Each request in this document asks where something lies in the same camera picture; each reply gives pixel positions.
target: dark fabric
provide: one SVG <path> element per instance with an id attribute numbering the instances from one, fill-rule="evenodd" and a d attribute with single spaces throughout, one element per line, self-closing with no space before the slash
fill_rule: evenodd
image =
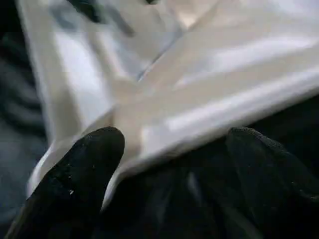
<path id="1" fill-rule="evenodd" d="M 0 238 L 25 201 L 26 182 L 47 148 L 41 107 L 12 0 L 0 20 Z"/>
<path id="2" fill-rule="evenodd" d="M 24 202 L 26 181 L 45 152 L 47 142 L 34 77 L 13 1 L 1 3 L 0 11 L 3 13 L 0 21 L 2 238 Z M 292 163 L 297 165 L 294 167 L 299 168 L 302 163 L 307 169 L 306 174 L 312 178 L 319 177 L 318 105 L 319 96 L 251 125 L 264 135 L 281 142 L 296 156 L 292 157 Z M 276 168 L 275 171 L 267 171 L 267 165 L 274 165 L 273 158 L 278 155 L 265 149 L 262 142 L 249 142 L 249 137 L 248 143 L 242 147 L 233 148 L 232 143 L 228 143 L 228 149 L 224 138 L 216 140 L 172 162 L 126 179 L 119 185 L 110 206 L 101 215 L 94 238 L 258 239 L 263 236 L 300 236 L 296 230 L 292 230 L 294 234 L 288 234 L 288 226 L 298 225 L 301 219 L 311 222 L 313 214 L 310 211 L 316 212 L 317 209 L 313 202 L 305 202 L 302 197 L 286 200 L 291 198 L 294 189 L 286 189 L 284 185 L 287 180 L 279 175 L 289 175 L 290 172 L 282 171 L 283 167 L 278 165 L 272 166 Z M 255 150 L 251 151 L 250 147 L 254 144 Z M 263 161 L 253 160 L 260 157 Z M 250 171 L 245 159 L 250 159 L 250 167 L 256 169 L 253 171 L 254 177 L 247 177 Z M 302 182 L 305 171 L 301 174 L 297 182 L 303 187 L 298 190 L 315 194 L 315 186 L 304 189 L 307 186 L 307 183 Z M 261 182 L 259 187 L 253 184 L 257 180 Z M 265 182 L 268 180 L 271 185 L 282 184 L 282 187 L 263 191 L 263 188 L 268 187 Z M 270 195 L 274 195 L 270 198 L 270 204 L 269 201 L 260 204 Z M 275 227 L 269 223 L 274 215 L 278 215 L 272 212 L 272 207 L 277 210 L 278 204 L 286 201 L 287 206 L 281 209 L 287 212 L 295 206 L 296 209 L 289 216 L 296 221 Z M 284 219 L 289 218 L 287 213 L 281 215 L 285 216 Z M 301 228 L 300 232 L 309 232 L 309 237 L 316 235 L 312 228 L 307 227 Z"/>

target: white surface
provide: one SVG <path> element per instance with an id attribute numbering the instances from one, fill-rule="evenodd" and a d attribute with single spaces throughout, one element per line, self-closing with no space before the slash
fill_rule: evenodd
<path id="1" fill-rule="evenodd" d="M 315 1 L 303 14 L 289 6 L 301 0 L 110 2 L 135 35 L 72 8 L 66 30 L 49 11 L 55 3 L 20 1 L 51 143 L 29 195 L 96 128 L 112 125 L 126 138 L 105 205 L 123 177 L 319 92 Z"/>

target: black glove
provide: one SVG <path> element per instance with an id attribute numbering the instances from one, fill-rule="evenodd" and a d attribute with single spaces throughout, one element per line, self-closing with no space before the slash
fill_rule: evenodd
<path id="1" fill-rule="evenodd" d="M 94 226 L 93 238 L 97 239 L 319 236 L 319 182 L 282 145 L 252 129 L 232 129 L 226 141 L 226 154 L 207 157 L 204 147 L 202 155 L 195 153 L 197 158 L 190 153 L 181 160 L 123 181 L 98 220 L 104 190 L 116 166 L 105 164 L 104 170 L 109 168 L 110 173 L 103 177 L 103 170 L 86 173 L 84 168 L 92 168 L 92 163 L 75 160 L 86 162 L 74 164 L 83 166 L 82 170 L 74 170 L 85 181 L 71 181 L 71 187 L 64 184 L 70 173 L 59 172 L 68 168 L 67 158 L 94 155 L 93 158 L 101 159 L 99 155 L 103 155 L 97 154 L 94 143 L 92 148 L 88 144 L 81 152 L 82 144 L 83 140 L 79 141 L 57 169 L 47 174 L 7 238 L 89 238 Z M 223 145 L 219 141 L 215 147 Z M 122 152 L 123 149 L 116 150 L 111 155 L 120 158 Z M 86 180 L 88 175 L 93 180 Z M 55 178 L 57 185 L 61 182 L 63 187 L 43 187 L 56 185 L 52 184 Z M 99 186 L 92 189 L 89 187 L 92 185 Z M 40 211 L 39 205 L 46 210 Z"/>
<path id="2" fill-rule="evenodd" d="M 5 238 L 90 238 L 124 144 L 123 135 L 113 127 L 77 141 L 44 176 Z"/>

